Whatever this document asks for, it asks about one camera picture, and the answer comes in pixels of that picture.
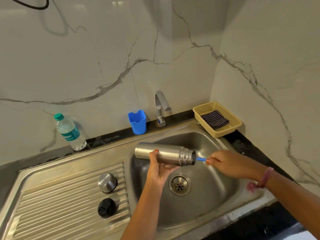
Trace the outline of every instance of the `hand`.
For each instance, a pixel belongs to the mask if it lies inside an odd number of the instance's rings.
[[[268,168],[247,156],[229,150],[220,150],[211,154],[206,164],[230,177],[252,179],[257,182],[262,180]]]
[[[146,184],[147,183],[156,184],[162,190],[163,186],[165,185],[165,182],[167,181],[169,174],[172,173],[174,170],[178,169],[179,167],[158,163],[156,158],[157,154],[158,154],[157,149],[149,153],[150,167],[146,175]]]

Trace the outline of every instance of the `blue brush handle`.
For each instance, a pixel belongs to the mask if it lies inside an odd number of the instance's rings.
[[[205,162],[207,159],[206,159],[206,158],[203,158],[203,157],[197,157],[197,160],[198,160],[198,161]]]

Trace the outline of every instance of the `pink bracelet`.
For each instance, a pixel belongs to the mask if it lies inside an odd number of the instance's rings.
[[[260,188],[260,189],[265,188],[265,187],[266,187],[266,183],[268,182],[269,177],[270,177],[270,174],[271,174],[272,171],[273,171],[273,168],[268,167],[268,168],[266,169],[266,171],[264,172],[264,175],[263,175],[263,178],[262,178],[261,182],[258,183],[258,184],[255,184],[255,183],[253,183],[253,182],[248,183],[248,185],[247,185],[247,190],[248,190],[250,193],[254,193],[254,190],[255,190],[256,188]]]

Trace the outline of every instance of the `black granite countertop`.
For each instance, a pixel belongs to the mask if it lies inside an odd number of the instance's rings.
[[[194,113],[192,110],[174,114],[165,118],[167,123],[166,126],[170,127],[192,118],[194,118]],[[156,125],[156,121],[148,122],[146,133],[155,130],[159,130],[159,127]],[[132,129],[127,128],[98,136],[96,138],[88,139],[87,146],[82,151],[97,148],[99,146],[132,136],[135,136]],[[285,177],[293,180],[284,170],[274,164],[240,132],[235,131],[224,137],[239,153],[251,157],[266,166],[273,167],[278,173],[281,173]],[[0,207],[2,208],[2,205],[4,204],[4,201],[20,170],[41,165],[50,161],[59,160],[62,157],[66,157],[75,153],[79,152],[73,151],[70,146],[65,146],[1,165]],[[279,202],[275,202],[271,206],[263,207],[260,210],[241,218],[237,222],[234,222],[225,229],[211,234],[204,239],[280,240],[304,230],[305,229],[297,222],[297,220]]]

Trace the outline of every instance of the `blue plastic cup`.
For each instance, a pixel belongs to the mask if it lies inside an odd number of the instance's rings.
[[[146,115],[144,111],[138,110],[137,113],[128,113],[128,118],[132,127],[133,132],[136,135],[142,135],[147,130]]]

